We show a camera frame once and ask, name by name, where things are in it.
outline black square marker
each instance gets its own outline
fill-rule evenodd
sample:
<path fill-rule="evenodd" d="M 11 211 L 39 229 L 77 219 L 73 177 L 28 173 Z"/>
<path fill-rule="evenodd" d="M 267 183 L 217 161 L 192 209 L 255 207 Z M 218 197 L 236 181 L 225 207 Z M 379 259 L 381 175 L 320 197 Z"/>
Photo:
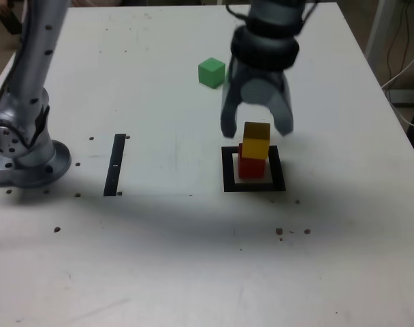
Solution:
<path fill-rule="evenodd" d="M 238 146 L 222 146 L 222 173 L 224 192 L 276 192 L 285 191 L 278 148 L 269 146 L 269 164 L 272 183 L 236 183 L 234 180 L 233 154 L 239 152 Z"/>

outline yellow cube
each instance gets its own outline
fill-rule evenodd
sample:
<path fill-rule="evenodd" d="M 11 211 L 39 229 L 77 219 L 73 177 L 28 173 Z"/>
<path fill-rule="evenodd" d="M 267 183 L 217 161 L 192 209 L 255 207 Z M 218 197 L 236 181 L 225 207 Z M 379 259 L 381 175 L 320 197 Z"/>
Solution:
<path fill-rule="evenodd" d="M 269 154 L 270 124 L 246 122 L 243 130 L 242 157 L 266 160 Z"/>

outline white wire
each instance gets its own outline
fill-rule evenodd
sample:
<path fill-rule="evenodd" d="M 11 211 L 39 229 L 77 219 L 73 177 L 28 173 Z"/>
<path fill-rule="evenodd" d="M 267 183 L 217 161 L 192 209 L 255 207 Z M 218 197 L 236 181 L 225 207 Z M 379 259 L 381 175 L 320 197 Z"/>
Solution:
<path fill-rule="evenodd" d="M 390 84 L 391 82 L 393 82 L 395 79 L 397 79 L 399 76 L 401 76 L 407 69 L 410 68 L 410 66 L 414 64 L 414 59 L 409 63 L 408 66 L 406 66 L 402 71 L 399 72 L 398 75 L 396 75 L 395 77 L 393 77 L 391 80 L 389 80 L 387 83 L 385 83 L 381 88 L 384 89 L 388 84 Z M 410 123 L 400 112 L 399 110 L 392 104 L 390 103 L 390 105 L 392 106 L 392 109 L 394 110 L 394 112 L 408 125 L 410 125 L 411 127 L 414 127 L 414 124 Z"/>
<path fill-rule="evenodd" d="M 414 64 L 414 59 L 409 63 L 408 66 L 406 66 L 402 71 L 400 71 L 400 73 L 398 75 L 396 75 L 395 77 L 393 77 L 391 80 L 389 80 L 387 83 L 385 83 L 381 88 L 384 89 L 388 84 L 390 84 L 391 82 L 393 82 L 395 79 L 397 79 L 399 76 L 401 76 L 407 69 L 410 68 L 410 66 Z"/>
<path fill-rule="evenodd" d="M 395 111 L 395 114 L 397 114 L 405 123 L 409 124 L 411 127 L 414 127 L 414 124 L 410 123 L 395 107 L 393 104 L 390 104 L 392 106 L 392 109 Z"/>

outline stacked cubes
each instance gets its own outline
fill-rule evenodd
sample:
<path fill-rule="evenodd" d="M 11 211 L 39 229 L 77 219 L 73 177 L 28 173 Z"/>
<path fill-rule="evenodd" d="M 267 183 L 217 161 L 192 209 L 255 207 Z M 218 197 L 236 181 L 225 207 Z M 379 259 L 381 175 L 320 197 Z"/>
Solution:
<path fill-rule="evenodd" d="M 269 154 L 270 124 L 246 122 L 239 144 L 239 178 L 263 178 Z"/>

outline cable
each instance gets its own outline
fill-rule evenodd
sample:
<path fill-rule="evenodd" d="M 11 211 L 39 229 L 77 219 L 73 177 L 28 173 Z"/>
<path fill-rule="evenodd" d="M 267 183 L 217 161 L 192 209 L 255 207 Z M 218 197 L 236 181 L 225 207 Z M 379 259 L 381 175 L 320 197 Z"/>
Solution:
<path fill-rule="evenodd" d="M 225 5 L 225 9 L 231 14 L 231 15 L 233 15 L 234 17 L 236 17 L 237 19 L 240 19 L 240 20 L 244 20 L 245 22 L 246 22 L 246 20 L 248 19 L 248 16 L 245 16 L 245 15 L 242 15 L 242 14 L 238 14 L 237 12 L 234 12 L 234 11 L 232 11 L 230 8 L 229 8 L 229 4 L 227 3 L 226 5 Z"/>
<path fill-rule="evenodd" d="M 414 127 L 414 124 L 410 123 L 401 113 L 400 111 L 397 109 L 397 107 L 395 107 L 393 104 L 390 104 L 390 106 L 392 107 L 392 109 L 394 110 L 395 114 L 397 114 L 405 123 L 407 123 L 408 125 L 410 125 L 411 127 Z"/>
<path fill-rule="evenodd" d="M 402 28 L 402 17 L 404 16 L 404 10 L 406 8 L 407 4 L 404 3 L 400 10 L 400 16 L 399 16 L 399 25 L 396 29 L 395 35 L 393 36 L 393 40 L 389 46 L 389 50 L 387 51 L 387 69 L 389 70 L 389 80 L 392 79 L 392 69 L 390 68 L 390 54 L 392 53 L 393 45 L 395 44 L 396 39 L 398 38 L 399 32 Z M 389 98 L 389 102 L 392 102 L 392 95 L 390 94 L 390 87 L 386 90 L 385 96 Z"/>
<path fill-rule="evenodd" d="M 311 14 L 315 11 L 317 5 L 319 4 L 320 0 L 315 0 L 315 3 L 313 4 L 313 7 L 308 11 L 307 15 L 304 17 L 304 20 L 302 22 L 302 26 L 304 27 L 307 20 L 310 18 Z"/>
<path fill-rule="evenodd" d="M 404 56 L 402 57 L 402 63 L 400 65 L 400 69 L 399 69 L 400 72 L 404 69 L 405 59 L 407 57 L 408 49 L 409 49 L 409 46 L 410 46 L 409 7 L 410 7 L 411 2 L 412 2 L 412 0 L 405 0 L 406 5 L 404 5 L 404 8 L 403 8 L 404 15 L 405 15 L 405 21 L 406 21 L 406 25 L 407 25 L 407 43 L 405 45 Z M 401 26 L 401 24 L 402 24 L 402 11 L 401 11 L 401 17 L 400 17 L 400 26 Z M 389 79 L 391 79 L 392 78 L 392 74 L 391 74 L 390 66 L 389 66 L 389 73 L 390 73 Z M 390 102 L 392 102 L 392 94 L 391 94 L 392 92 L 391 92 L 391 90 L 392 90 L 392 88 L 393 88 L 393 86 L 395 84 L 396 84 L 396 80 L 394 80 L 389 85 L 389 87 L 387 88 L 387 91 L 389 93 L 389 101 Z"/>
<path fill-rule="evenodd" d="M 396 75 L 395 77 L 393 77 L 391 80 L 389 80 L 387 83 L 385 83 L 381 88 L 384 89 L 388 84 L 390 84 L 391 82 L 393 82 L 395 79 L 397 79 L 399 76 L 401 76 L 407 69 L 410 68 L 410 66 L 414 64 L 414 59 L 409 63 L 408 66 L 406 66 L 401 72 L 399 72 L 398 75 Z"/>

